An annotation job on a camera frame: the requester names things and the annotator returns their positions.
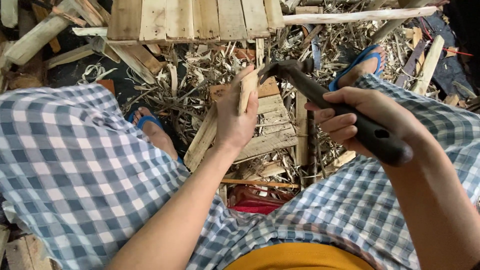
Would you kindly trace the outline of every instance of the wooden pallet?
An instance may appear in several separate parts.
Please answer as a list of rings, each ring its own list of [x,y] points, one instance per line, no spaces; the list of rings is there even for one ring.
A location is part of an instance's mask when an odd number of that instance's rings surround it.
[[[282,28],[279,0],[114,0],[109,41],[239,41]]]

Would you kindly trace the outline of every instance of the red wire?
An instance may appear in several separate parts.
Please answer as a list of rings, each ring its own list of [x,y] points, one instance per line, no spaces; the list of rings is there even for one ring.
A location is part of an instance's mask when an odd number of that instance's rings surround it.
[[[423,17],[420,17],[420,21],[421,21],[421,24],[423,25],[423,29],[427,33],[428,38],[433,41],[432,36],[430,36],[430,33],[428,32],[427,28],[425,27],[425,23],[423,22]],[[444,49],[444,51],[449,51],[449,52],[454,52],[454,53],[458,53],[458,54],[473,56],[473,54],[469,54],[469,53],[466,53],[466,52],[460,52],[460,51],[455,51],[455,50],[450,50],[450,49],[445,49],[445,48],[443,48],[443,49]]]

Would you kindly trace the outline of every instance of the yellow shirt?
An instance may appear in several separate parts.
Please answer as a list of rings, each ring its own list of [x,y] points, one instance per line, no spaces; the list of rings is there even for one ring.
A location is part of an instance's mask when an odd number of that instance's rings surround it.
[[[373,270],[361,258],[331,245],[284,243],[254,250],[225,270]]]

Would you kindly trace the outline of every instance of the checkered fabric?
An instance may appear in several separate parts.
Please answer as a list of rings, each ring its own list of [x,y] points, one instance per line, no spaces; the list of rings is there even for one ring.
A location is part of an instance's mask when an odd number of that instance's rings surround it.
[[[480,118],[379,79],[440,142],[472,203],[480,194]],[[189,176],[126,122],[100,85],[0,96],[0,188],[63,269],[102,269]],[[334,245],[376,269],[418,269],[405,220],[378,161],[356,157],[269,215],[212,202],[188,269],[222,269],[278,243]]]

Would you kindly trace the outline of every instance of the hand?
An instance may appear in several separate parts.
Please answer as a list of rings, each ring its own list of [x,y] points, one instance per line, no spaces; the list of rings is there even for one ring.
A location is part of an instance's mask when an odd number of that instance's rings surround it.
[[[248,99],[247,112],[238,116],[240,96],[240,81],[254,70],[250,65],[235,76],[231,87],[218,100],[218,120],[216,128],[216,147],[226,147],[229,150],[240,151],[250,142],[257,124],[258,91],[252,90]]]
[[[409,145],[418,141],[419,138],[428,138],[429,140],[433,138],[411,112],[377,90],[347,86],[338,91],[324,94],[324,99],[331,103],[346,103],[355,107],[359,112],[384,126]],[[347,150],[373,157],[372,153],[354,138],[357,134],[357,127],[353,125],[357,121],[355,114],[335,116],[333,109],[321,110],[310,102],[305,104],[305,109],[316,111],[316,123],[320,124],[323,131],[329,133],[332,140],[343,144]]]

